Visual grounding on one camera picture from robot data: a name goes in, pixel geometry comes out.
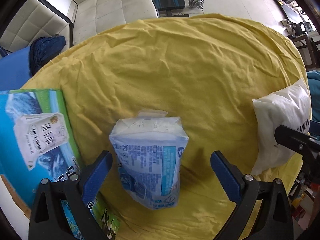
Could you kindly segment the light blue tissue pack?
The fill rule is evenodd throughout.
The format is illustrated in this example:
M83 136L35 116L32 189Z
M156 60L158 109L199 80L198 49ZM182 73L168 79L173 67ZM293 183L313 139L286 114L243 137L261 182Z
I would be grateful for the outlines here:
M151 210L178 204L181 158L189 141L179 117L140 111L118 120L109 140L122 187L135 201Z

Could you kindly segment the right white padded chair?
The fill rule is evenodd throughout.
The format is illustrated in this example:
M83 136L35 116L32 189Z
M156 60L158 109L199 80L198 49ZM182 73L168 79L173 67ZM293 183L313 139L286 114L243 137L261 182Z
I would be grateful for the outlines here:
M78 5L73 29L75 45L113 27L158 17L152 0L74 1Z

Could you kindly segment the left white padded chair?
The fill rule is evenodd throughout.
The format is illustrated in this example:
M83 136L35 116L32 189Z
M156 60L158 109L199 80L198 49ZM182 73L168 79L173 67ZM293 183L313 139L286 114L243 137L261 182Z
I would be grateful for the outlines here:
M1 47L16 52L40 37L63 36L72 46L72 26L78 5L74 0L27 0L1 35Z

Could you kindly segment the dark wooden chair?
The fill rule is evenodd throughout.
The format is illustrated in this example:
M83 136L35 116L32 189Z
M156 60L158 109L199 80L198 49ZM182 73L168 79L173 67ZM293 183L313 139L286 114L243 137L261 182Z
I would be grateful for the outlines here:
M307 71L319 70L319 41L304 33L300 36L287 36L296 46L302 56Z

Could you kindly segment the yellow table cloth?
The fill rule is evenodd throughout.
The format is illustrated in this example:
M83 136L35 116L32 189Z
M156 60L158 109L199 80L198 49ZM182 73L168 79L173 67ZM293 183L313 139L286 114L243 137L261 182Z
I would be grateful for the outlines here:
M65 51L26 89L63 92L85 163L111 151L116 121L143 109L181 119L189 137L178 205L152 211L124 191L116 166L101 189L117 239L213 239L234 209L210 166L220 150L243 173L258 156L253 99L306 79L300 53L258 22L219 14L138 20Z

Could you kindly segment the blue foam mat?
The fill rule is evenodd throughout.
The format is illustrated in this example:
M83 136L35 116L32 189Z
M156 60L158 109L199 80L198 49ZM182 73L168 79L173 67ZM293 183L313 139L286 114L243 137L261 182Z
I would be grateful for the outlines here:
M20 89L30 78L30 47L20 49L0 60L0 90Z

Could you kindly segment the white padded chair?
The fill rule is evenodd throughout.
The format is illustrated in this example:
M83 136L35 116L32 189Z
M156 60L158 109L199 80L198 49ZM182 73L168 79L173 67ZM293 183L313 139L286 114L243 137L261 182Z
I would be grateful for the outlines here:
M73 29L75 45L113 27L158 17L152 0L74 1L78 5Z
M72 26L78 5L74 0L27 0L1 35L1 47L16 52L40 37L63 36L72 46Z

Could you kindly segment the teal blanket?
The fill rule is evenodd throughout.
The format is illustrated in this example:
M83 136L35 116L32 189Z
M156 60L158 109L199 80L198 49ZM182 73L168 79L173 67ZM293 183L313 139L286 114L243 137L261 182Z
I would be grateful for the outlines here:
M307 72L311 94L312 120L320 122L320 74L319 71Z

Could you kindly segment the brown cardboard box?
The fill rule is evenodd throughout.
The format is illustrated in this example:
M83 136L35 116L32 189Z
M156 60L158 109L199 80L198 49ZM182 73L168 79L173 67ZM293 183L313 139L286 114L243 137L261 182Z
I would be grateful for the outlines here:
M86 167L73 137L63 93L57 89L1 92L1 175L30 210L42 179L64 181ZM76 239L84 239L68 203L62 207ZM115 239L119 223L99 191L87 204L106 234Z

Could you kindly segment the dark blue knitted cloth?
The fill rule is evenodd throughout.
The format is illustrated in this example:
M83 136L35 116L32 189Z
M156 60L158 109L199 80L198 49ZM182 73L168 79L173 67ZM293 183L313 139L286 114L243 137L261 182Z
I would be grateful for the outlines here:
M64 36L39 37L31 43L29 50L29 70L34 76L45 64L59 55L66 45Z

